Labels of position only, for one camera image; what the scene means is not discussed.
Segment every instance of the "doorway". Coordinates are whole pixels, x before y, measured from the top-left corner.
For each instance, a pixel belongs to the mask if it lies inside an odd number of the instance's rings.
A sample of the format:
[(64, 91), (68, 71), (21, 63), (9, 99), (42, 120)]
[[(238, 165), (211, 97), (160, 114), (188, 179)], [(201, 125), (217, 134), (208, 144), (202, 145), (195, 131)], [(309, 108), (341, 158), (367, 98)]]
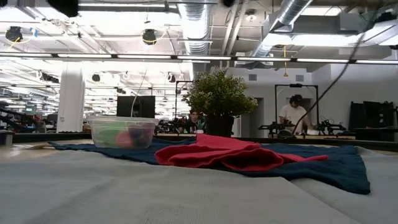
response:
[(248, 114), (241, 116), (241, 137), (242, 138), (264, 138), (264, 130), (259, 126), (264, 124), (264, 99), (256, 98), (258, 106)]

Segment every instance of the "white shirt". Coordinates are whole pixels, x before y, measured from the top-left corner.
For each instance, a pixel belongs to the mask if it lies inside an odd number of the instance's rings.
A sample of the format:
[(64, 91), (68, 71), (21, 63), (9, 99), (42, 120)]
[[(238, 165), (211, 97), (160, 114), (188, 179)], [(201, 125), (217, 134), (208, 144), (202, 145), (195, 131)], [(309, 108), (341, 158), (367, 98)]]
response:
[[(291, 121), (292, 124), (296, 125), (299, 119), (305, 115), (306, 111), (302, 106), (298, 106), (294, 108), (291, 105), (285, 105), (282, 107), (279, 116), (286, 118)], [(300, 124), (297, 125), (296, 133), (301, 133), (303, 129), (303, 120), (300, 121)]]

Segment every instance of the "lid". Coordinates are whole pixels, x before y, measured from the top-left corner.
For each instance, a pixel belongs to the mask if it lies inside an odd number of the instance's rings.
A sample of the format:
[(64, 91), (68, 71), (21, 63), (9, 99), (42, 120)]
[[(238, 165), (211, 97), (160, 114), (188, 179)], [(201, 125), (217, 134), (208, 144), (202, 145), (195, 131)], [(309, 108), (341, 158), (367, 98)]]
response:
[(87, 121), (138, 121), (158, 123), (155, 118), (128, 118), (128, 117), (110, 117), (110, 116), (88, 116)]

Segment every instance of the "black monitor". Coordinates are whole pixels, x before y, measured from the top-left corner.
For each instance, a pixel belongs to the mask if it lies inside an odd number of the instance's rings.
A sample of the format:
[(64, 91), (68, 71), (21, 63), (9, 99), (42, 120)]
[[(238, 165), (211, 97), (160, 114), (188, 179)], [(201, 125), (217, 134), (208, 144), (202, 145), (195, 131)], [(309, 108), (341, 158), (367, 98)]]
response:
[(47, 115), (47, 121), (53, 121), (54, 123), (56, 123), (58, 120), (58, 114), (49, 114)]
[[(131, 105), (135, 96), (118, 96), (116, 116), (131, 117)], [(138, 96), (133, 112), (138, 118), (155, 118), (155, 96)]]

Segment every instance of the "potted plant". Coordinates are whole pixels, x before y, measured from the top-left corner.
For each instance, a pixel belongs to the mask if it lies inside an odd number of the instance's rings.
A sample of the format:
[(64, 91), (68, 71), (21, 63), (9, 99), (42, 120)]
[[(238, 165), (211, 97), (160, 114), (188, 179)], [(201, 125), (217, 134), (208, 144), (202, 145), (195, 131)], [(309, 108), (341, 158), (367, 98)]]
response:
[(234, 118), (252, 112), (257, 100), (246, 96), (244, 79), (227, 75), (226, 70), (215, 69), (198, 75), (183, 101), (205, 116), (206, 133), (231, 137)]

